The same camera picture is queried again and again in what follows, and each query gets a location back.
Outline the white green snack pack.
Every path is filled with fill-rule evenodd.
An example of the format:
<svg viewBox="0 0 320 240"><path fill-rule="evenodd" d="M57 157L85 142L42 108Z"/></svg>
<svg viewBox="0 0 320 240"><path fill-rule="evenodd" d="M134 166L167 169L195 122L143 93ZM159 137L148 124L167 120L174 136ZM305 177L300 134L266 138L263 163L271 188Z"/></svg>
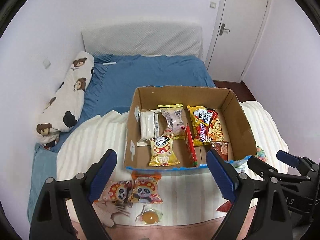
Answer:
<svg viewBox="0 0 320 240"><path fill-rule="evenodd" d="M230 161L228 161L228 163L231 164L233 166L233 168L238 173L248 173L249 172L249 168L248 168L247 162L248 162L250 157L252 157L252 156L251 155L247 155L243 159L230 160Z"/></svg>

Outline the white wafer snack pack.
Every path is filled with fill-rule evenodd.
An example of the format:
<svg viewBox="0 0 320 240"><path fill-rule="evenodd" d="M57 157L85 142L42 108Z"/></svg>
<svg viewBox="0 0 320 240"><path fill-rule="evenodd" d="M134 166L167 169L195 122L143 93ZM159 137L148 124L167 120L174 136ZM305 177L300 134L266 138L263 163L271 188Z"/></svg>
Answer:
<svg viewBox="0 0 320 240"><path fill-rule="evenodd" d="M138 147L148 146L150 141L160 136L159 132L159 113L160 109L146 112L138 111L140 123L141 139L137 142Z"/></svg>

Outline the yellow panda snack pack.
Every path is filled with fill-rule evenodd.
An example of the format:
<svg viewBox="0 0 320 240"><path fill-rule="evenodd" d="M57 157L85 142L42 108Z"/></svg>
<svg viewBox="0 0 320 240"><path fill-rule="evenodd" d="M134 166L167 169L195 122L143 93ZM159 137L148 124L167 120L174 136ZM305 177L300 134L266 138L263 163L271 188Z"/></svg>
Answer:
<svg viewBox="0 0 320 240"><path fill-rule="evenodd" d="M165 167L178 165L180 161L173 151L174 140L171 137L157 137L150 141L151 160L149 166L151 167Z"/></svg>

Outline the orange jelly cup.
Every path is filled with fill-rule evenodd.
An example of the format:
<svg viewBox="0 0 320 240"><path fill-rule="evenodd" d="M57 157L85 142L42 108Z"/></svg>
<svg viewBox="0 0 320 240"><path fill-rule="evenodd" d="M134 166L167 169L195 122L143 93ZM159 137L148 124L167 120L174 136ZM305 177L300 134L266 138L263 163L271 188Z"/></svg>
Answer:
<svg viewBox="0 0 320 240"><path fill-rule="evenodd" d="M136 222L144 225L155 225L162 220L163 213L150 206L143 206L141 213L136 217Z"/></svg>

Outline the white door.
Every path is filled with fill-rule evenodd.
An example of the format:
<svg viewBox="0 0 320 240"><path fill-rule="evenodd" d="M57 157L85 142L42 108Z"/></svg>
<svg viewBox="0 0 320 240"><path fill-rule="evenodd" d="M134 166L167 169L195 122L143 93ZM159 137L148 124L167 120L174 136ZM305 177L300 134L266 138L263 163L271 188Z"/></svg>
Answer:
<svg viewBox="0 0 320 240"><path fill-rule="evenodd" d="M213 80L242 81L258 46L270 0L220 0L206 66ZM221 24L231 32L219 35Z"/></svg>

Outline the small red snack packet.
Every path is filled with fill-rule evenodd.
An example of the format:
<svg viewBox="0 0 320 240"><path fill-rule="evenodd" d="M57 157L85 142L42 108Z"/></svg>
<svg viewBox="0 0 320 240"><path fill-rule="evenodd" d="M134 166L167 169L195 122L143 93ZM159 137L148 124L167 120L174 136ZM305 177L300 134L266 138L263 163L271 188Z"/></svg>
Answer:
<svg viewBox="0 0 320 240"><path fill-rule="evenodd" d="M232 205L233 205L232 202L229 200L229 201L225 202L224 204L222 204L221 206L219 206L216 209L216 211L227 213L230 210L230 208L232 207Z"/></svg>

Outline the white wall switch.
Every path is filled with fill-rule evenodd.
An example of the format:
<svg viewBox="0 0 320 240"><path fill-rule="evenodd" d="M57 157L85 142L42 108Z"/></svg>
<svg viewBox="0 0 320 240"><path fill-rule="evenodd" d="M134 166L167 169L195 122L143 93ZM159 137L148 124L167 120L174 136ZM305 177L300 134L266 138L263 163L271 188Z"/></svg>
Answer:
<svg viewBox="0 0 320 240"><path fill-rule="evenodd" d="M210 7L215 9L216 8L216 3L215 2L210 2Z"/></svg>

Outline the colourful candy ball bag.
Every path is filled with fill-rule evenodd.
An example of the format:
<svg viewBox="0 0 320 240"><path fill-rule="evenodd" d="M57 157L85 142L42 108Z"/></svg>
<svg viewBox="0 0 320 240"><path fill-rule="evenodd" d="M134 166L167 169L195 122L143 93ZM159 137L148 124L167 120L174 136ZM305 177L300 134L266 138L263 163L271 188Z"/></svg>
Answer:
<svg viewBox="0 0 320 240"><path fill-rule="evenodd" d="M263 162L267 162L266 153L260 146L257 147L257 151L256 151L255 157L260 159L260 160L262 160Z"/></svg>

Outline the pink bread yellow pack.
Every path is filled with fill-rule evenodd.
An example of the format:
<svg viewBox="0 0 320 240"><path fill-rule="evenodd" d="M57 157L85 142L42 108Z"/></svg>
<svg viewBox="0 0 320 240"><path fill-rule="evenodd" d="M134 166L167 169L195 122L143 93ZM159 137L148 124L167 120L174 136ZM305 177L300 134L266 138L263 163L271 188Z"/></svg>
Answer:
<svg viewBox="0 0 320 240"><path fill-rule="evenodd" d="M182 119L183 104L158 105L158 108L167 122L163 136L171 137L172 139L183 139L185 133L185 124Z"/></svg>

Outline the yellow red instant noodle pack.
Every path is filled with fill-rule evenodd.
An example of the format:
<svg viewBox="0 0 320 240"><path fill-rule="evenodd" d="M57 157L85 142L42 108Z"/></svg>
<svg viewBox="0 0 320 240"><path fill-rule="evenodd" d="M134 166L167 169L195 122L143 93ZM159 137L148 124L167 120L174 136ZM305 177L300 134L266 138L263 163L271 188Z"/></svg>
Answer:
<svg viewBox="0 0 320 240"><path fill-rule="evenodd" d="M225 140L216 110L204 106L187 106L193 126L195 146L209 145Z"/></svg>

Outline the brown cardboard box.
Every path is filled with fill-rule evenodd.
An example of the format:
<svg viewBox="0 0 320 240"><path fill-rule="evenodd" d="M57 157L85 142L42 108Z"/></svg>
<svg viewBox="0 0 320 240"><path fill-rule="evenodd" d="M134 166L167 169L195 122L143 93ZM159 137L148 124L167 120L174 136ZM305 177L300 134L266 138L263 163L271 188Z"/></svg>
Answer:
<svg viewBox="0 0 320 240"><path fill-rule="evenodd" d="M127 121L124 166L137 172L205 168L218 143L225 160L256 154L249 122L232 90L213 87L139 87Z"/></svg>

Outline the pale orange panda snack pack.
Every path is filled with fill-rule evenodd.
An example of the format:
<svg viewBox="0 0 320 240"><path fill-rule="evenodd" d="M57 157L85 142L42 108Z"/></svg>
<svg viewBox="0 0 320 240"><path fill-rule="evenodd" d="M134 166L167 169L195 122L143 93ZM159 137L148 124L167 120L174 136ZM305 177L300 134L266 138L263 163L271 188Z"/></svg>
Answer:
<svg viewBox="0 0 320 240"><path fill-rule="evenodd" d="M127 203L132 185L133 183L131 180L108 181L105 188L103 189L102 194L94 202L113 204Z"/></svg>

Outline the grey white headboard cushion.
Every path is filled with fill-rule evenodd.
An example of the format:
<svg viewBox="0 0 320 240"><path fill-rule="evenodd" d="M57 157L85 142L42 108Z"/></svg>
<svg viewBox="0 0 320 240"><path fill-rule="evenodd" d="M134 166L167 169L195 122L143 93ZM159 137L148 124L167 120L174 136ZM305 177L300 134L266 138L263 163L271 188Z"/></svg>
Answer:
<svg viewBox="0 0 320 240"><path fill-rule="evenodd" d="M96 24L81 31L92 55L202 56L202 27L196 23L144 21Z"/></svg>

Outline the red stick snack pack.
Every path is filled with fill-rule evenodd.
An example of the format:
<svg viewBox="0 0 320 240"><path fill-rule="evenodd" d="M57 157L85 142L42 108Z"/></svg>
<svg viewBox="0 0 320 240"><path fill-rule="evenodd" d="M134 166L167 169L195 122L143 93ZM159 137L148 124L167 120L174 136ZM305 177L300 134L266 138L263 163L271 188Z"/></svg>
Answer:
<svg viewBox="0 0 320 240"><path fill-rule="evenodd" d="M193 138L191 135L191 130L188 124L185 127L184 140L187 147L187 153L188 153L190 164L192 167L197 167L198 163L197 163L195 146L194 146Z"/></svg>

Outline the brown shrimp snack pack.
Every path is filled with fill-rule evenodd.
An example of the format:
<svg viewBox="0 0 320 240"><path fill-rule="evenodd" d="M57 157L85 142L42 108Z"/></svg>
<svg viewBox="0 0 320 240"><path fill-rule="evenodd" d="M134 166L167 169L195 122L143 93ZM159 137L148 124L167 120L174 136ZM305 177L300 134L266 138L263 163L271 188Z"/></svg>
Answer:
<svg viewBox="0 0 320 240"><path fill-rule="evenodd" d="M224 161L228 160L228 145L229 145L229 142L227 141L211 143L212 149L216 150L216 152Z"/></svg>

